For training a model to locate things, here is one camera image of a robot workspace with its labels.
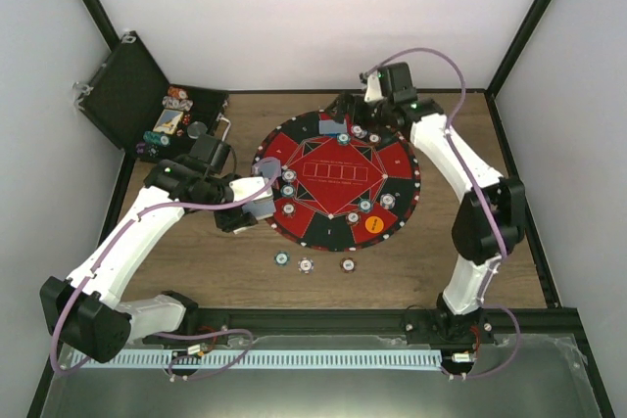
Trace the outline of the card dealt seat four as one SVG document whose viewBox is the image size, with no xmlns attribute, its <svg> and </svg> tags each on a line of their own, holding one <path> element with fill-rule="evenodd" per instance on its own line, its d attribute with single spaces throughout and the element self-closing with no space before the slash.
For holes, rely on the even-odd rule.
<svg viewBox="0 0 627 418">
<path fill-rule="evenodd" d="M 281 162 L 276 158 L 264 158 L 252 166 L 254 176 L 271 179 L 281 174 Z"/>
</svg>

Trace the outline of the red chips seat one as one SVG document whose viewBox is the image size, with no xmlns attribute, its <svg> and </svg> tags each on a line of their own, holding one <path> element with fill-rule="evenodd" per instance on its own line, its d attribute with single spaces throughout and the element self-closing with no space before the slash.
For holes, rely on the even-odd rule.
<svg viewBox="0 0 627 418">
<path fill-rule="evenodd" d="M 357 212 L 352 211 L 346 215 L 346 221 L 349 225 L 356 225 L 360 222 L 360 220 L 361 217 Z"/>
</svg>

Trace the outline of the card dealt seat six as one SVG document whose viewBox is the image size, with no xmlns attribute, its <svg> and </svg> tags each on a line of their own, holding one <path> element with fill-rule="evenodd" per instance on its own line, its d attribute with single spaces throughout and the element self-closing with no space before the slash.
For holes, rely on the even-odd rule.
<svg viewBox="0 0 627 418">
<path fill-rule="evenodd" d="M 333 119 L 321 119 L 318 122 L 318 133 L 325 136 L 337 136 L 347 132 L 345 121 L 336 122 Z"/>
</svg>

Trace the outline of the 50 chips mat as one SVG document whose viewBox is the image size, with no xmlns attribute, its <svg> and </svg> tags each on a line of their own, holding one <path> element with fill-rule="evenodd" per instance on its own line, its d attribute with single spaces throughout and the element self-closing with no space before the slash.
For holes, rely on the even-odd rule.
<svg viewBox="0 0 627 418">
<path fill-rule="evenodd" d="M 361 199 L 359 201 L 359 209 L 362 212 L 369 213 L 372 211 L 372 202 L 368 199 Z"/>
</svg>

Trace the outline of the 10 chips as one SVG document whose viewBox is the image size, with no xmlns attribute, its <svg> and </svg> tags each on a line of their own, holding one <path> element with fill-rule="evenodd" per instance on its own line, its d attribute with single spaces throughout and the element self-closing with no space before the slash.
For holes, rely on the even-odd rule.
<svg viewBox="0 0 627 418">
<path fill-rule="evenodd" d="M 285 169 L 282 172 L 281 178 L 284 182 L 290 183 L 296 179 L 296 172 L 292 169 Z"/>
<path fill-rule="evenodd" d="M 351 126 L 351 133 L 354 137 L 358 139 L 363 139 L 364 137 L 367 136 L 367 131 L 364 130 L 361 126 L 356 125 L 356 124 Z"/>
</svg>

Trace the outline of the red chips seat two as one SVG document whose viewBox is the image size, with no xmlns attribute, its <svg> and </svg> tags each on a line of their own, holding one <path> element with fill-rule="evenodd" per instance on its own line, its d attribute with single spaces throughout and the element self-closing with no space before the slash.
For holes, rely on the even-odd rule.
<svg viewBox="0 0 627 418">
<path fill-rule="evenodd" d="M 282 206 L 281 211 L 283 215 L 287 217 L 292 217 L 296 212 L 296 208 L 293 204 L 287 203 Z"/>
</svg>

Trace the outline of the blue orange 10 chip stack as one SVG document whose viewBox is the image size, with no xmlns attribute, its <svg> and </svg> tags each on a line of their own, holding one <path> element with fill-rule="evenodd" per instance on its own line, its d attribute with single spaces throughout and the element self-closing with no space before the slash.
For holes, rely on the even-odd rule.
<svg viewBox="0 0 627 418">
<path fill-rule="evenodd" d="M 298 269 L 303 274 L 310 274 L 314 270 L 314 262 L 308 257 L 303 257 L 298 261 Z"/>
</svg>

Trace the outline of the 10 chips mat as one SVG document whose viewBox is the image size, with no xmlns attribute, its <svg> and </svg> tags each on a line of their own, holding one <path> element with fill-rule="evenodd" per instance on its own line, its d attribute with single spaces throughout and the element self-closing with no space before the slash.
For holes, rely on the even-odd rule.
<svg viewBox="0 0 627 418">
<path fill-rule="evenodd" d="M 380 197 L 380 205 L 384 209 L 392 209 L 395 206 L 395 203 L 396 198 L 392 194 L 386 193 Z"/>
</svg>

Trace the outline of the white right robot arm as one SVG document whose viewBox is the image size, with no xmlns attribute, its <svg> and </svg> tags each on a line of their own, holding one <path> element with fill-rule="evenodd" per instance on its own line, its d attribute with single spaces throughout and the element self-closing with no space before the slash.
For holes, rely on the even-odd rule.
<svg viewBox="0 0 627 418">
<path fill-rule="evenodd" d="M 368 131 L 386 128 L 402 134 L 452 187 L 459 200 L 452 227 L 458 259 L 436 303 L 435 329 L 442 340 L 458 342 L 479 321 L 493 278 L 524 238 L 524 184 L 483 161 L 432 99 L 368 103 L 362 96 L 342 93 L 325 111 L 337 122 L 349 118 Z"/>
</svg>

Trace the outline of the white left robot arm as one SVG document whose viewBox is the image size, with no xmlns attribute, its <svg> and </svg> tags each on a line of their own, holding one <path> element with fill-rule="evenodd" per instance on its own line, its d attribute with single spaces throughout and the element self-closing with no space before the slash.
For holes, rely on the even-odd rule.
<svg viewBox="0 0 627 418">
<path fill-rule="evenodd" d="M 190 210 L 219 214 L 268 203 L 281 174 L 276 158 L 253 165 L 250 177 L 216 178 L 183 163 L 159 162 L 121 222 L 66 279 L 49 278 L 40 289 L 51 334 L 49 359 L 60 375 L 74 372 L 59 362 L 67 345 L 84 360 L 106 363 L 127 343 L 150 336 L 192 342 L 200 332 L 195 304 L 178 293 L 122 302 L 131 278 L 159 240 Z"/>
</svg>

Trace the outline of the blue green 50 chip stack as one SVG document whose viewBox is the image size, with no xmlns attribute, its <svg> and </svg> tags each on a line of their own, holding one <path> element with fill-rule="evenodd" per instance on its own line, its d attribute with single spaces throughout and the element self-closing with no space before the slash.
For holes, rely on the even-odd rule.
<svg viewBox="0 0 627 418">
<path fill-rule="evenodd" d="M 290 256 L 286 252 L 278 252 L 274 256 L 274 262 L 278 266 L 285 266 L 289 263 L 289 261 L 290 261 Z"/>
</svg>

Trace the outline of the red brown chip stack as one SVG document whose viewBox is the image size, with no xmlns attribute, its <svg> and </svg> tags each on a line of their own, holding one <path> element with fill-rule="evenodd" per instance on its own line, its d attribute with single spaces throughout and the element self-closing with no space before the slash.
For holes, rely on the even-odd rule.
<svg viewBox="0 0 627 418">
<path fill-rule="evenodd" d="M 356 264 L 352 258 L 343 258 L 340 262 L 340 267 L 345 273 L 352 273 L 356 269 Z"/>
</svg>

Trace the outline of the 50 chips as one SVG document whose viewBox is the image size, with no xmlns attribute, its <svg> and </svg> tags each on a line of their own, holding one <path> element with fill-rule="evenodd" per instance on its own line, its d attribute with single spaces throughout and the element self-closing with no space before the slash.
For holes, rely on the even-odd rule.
<svg viewBox="0 0 627 418">
<path fill-rule="evenodd" d="M 294 198 L 296 195 L 296 188 L 291 184 L 285 184 L 280 188 L 280 194 L 283 198 Z"/>
<path fill-rule="evenodd" d="M 340 146 L 348 146 L 351 144 L 351 136 L 348 133 L 340 133 L 337 135 L 337 142 Z"/>
</svg>

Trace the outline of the orange big blind button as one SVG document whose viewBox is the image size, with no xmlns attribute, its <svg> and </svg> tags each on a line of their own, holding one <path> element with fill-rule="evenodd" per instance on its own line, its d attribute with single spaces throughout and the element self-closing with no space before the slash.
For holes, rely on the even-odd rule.
<svg viewBox="0 0 627 418">
<path fill-rule="evenodd" d="M 378 216 L 370 216 L 364 223 L 365 230 L 370 234 L 379 234 L 385 228 L 384 220 Z"/>
</svg>

